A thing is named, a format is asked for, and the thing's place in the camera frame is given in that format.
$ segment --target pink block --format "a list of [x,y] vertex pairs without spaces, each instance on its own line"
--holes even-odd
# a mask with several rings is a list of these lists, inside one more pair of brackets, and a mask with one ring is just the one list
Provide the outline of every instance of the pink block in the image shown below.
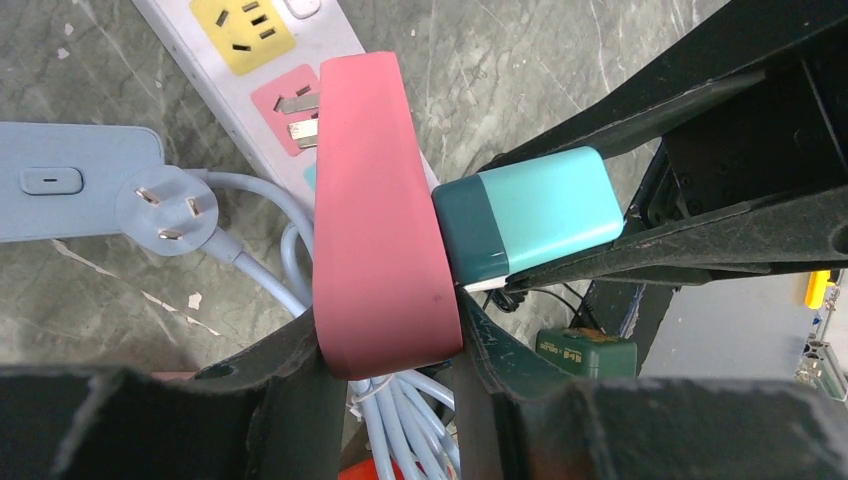
[[312,67],[301,65],[250,94],[250,99],[253,100],[253,104],[262,114],[262,118],[268,122],[268,126],[271,127],[277,140],[292,157],[303,150],[291,138],[289,124],[309,120],[316,112],[306,111],[286,115],[283,112],[276,111],[274,107],[281,98],[296,97],[298,92],[303,93],[307,89],[308,92],[306,93],[318,93],[320,89],[318,77],[315,76]]
[[337,377],[443,361],[462,349],[456,296],[393,53],[321,66],[315,328]]

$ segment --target power switch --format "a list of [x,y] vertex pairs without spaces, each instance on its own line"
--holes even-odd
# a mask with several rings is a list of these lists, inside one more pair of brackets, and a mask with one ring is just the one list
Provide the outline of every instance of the power switch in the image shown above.
[[19,176],[28,195],[73,195],[82,191],[82,173],[71,167],[27,168]]

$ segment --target pink outlet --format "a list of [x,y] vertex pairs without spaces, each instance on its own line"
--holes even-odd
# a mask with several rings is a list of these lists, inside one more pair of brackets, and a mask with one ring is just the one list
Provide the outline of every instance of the pink outlet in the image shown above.
[[277,140],[292,157],[300,154],[303,150],[291,138],[289,124],[318,118],[318,110],[285,114],[282,111],[282,101],[287,98],[318,93],[318,89],[318,76],[315,75],[312,67],[301,65],[250,94],[250,99],[259,109],[262,118],[268,122],[268,126],[277,136]]

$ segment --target teal charger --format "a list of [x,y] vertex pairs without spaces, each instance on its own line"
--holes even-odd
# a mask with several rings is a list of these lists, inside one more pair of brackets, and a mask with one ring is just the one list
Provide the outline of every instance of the teal charger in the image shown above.
[[590,147],[439,185],[433,204],[460,285],[612,241],[624,228],[603,159]]

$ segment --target yellow object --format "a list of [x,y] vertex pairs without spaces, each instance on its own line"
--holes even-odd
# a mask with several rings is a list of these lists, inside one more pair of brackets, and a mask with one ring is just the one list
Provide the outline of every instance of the yellow object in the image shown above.
[[833,285],[830,281],[830,270],[811,273],[810,284],[807,286],[807,298],[804,299],[804,304],[813,310],[821,308],[828,285]]
[[295,46],[270,0],[193,0],[189,6],[236,75],[244,75]]

